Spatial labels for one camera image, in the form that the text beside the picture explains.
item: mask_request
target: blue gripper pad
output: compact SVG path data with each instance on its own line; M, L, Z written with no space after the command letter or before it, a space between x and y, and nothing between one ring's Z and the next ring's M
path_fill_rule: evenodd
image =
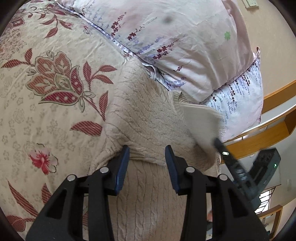
M118 172L116 175L116 186L115 186L115 192L118 194L123 187L124 178L126 176L126 170L128 167L128 161L129 161L129 147L123 146L122 152L120 154L121 163L118 168Z
M172 183L173 189L176 193L180 190L179 179L178 179L178 172L176 168L176 157L170 145L166 146L165 148L165 161L168 166L168 172L170 174L170 181Z

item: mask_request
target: pink flower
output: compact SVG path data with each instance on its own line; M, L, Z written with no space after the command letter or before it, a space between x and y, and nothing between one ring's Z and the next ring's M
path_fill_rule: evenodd
M55 173L57 171L58 159L52 155L48 148L45 148L43 144L38 144L38 148L29 152L33 165L37 168L41 168L45 175L50 172Z

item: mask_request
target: light switch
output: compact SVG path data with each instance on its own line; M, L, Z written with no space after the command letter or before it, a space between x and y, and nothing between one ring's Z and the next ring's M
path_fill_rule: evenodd
M258 7L256 0L242 0L246 8Z

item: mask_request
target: metal screw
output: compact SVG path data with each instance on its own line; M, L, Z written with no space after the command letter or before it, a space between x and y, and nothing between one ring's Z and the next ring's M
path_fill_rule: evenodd
M194 167L186 167L186 172L193 173L195 172Z
M219 176L219 178L222 180L222 181L226 181L228 179L228 177L225 175L225 174L221 174Z
M75 179L76 179L76 176L73 175L73 174L67 176L67 180L68 180L69 182L72 182L72 181L74 181Z
M101 173L107 173L109 171L109 168L108 167L101 167L100 168L100 172Z

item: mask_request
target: wooden railing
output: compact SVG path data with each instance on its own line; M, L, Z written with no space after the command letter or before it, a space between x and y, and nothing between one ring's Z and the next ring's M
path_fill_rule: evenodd
M283 104L296 95L296 80L264 97L262 114Z
M260 219L263 219L265 217L268 217L272 214L275 214L275 219L274 219L274 224L272 226L272 229L271 229L271 232L270 232L270 235L269 235L269 240L273 240L275 234L276 234L276 231L279 227L279 221L281 219L281 214L282 214L282 211L283 211L283 206L281 205L277 205L271 209L268 209L267 211L265 212L262 212L262 213L259 213L257 214L258 218Z
M296 127L296 105L224 144L236 159L249 156L285 139Z

